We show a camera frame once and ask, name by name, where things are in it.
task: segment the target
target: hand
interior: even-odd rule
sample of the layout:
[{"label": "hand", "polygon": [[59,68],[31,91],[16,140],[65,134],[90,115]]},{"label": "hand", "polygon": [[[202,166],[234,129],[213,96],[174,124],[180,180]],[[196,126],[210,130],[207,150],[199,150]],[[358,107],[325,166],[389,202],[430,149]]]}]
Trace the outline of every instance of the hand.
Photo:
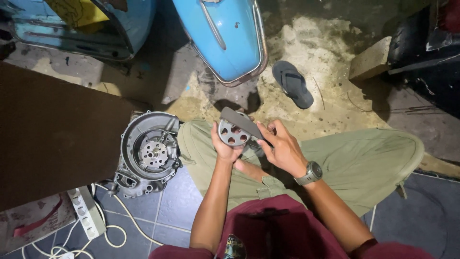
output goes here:
[{"label": "hand", "polygon": [[218,160],[220,159],[225,162],[234,163],[243,152],[244,145],[230,147],[220,140],[219,135],[217,134],[217,122],[213,123],[213,128],[211,129],[211,139],[213,140],[214,148],[217,151]]},{"label": "hand", "polygon": [[295,178],[305,176],[308,161],[302,154],[297,139],[288,132],[281,120],[270,122],[267,128],[258,121],[257,127],[262,136],[273,146],[272,149],[266,141],[257,140],[267,160]]}]

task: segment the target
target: concrete block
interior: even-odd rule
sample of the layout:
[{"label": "concrete block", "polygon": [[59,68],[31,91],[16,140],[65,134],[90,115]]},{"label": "concrete block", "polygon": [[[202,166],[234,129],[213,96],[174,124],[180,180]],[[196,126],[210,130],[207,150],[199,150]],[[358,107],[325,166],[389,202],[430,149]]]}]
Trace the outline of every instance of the concrete block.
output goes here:
[{"label": "concrete block", "polygon": [[389,70],[390,67],[386,64],[386,60],[388,59],[390,42],[391,36],[385,37],[357,55],[351,61],[348,79],[350,81],[364,80]]}]

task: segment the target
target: printed graphic on shirt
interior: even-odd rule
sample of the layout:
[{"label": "printed graphic on shirt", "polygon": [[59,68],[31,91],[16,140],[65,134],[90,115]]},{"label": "printed graphic on shirt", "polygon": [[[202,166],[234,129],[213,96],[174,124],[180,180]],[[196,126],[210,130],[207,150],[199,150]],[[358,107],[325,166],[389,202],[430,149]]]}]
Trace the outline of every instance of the printed graphic on shirt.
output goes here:
[{"label": "printed graphic on shirt", "polygon": [[227,239],[223,259],[246,259],[246,248],[243,241],[233,234],[230,234]]}]

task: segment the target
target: person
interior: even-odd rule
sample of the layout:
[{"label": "person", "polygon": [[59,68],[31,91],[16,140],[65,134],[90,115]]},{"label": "person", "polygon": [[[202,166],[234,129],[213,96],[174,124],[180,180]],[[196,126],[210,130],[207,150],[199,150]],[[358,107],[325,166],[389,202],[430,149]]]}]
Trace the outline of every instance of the person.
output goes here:
[{"label": "person", "polygon": [[216,122],[182,125],[181,159],[204,197],[190,247],[164,245],[149,259],[432,258],[378,243],[360,219],[403,190],[423,157],[420,139],[364,129],[297,142],[280,120],[257,126],[266,139],[257,142],[276,167],[270,174],[251,149],[225,145]]}]

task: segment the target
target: olive green pants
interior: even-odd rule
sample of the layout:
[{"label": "olive green pants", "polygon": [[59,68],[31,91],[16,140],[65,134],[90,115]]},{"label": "olive green pants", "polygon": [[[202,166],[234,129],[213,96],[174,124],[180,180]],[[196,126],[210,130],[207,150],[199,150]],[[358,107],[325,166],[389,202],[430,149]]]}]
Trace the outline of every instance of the olive green pants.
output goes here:
[{"label": "olive green pants", "polygon": [[[210,130],[208,122],[192,120],[184,123],[178,133],[181,160],[203,196],[217,156]],[[402,186],[424,153],[419,138],[396,129],[363,129],[299,144],[305,158],[322,167],[324,181],[358,216],[381,202],[398,185]],[[242,159],[260,165],[251,149],[243,153]],[[263,177],[260,183],[233,169],[227,209],[248,200],[280,194],[288,194],[299,202],[305,200],[305,191],[295,184],[292,176],[280,169],[269,174],[272,176]]]}]

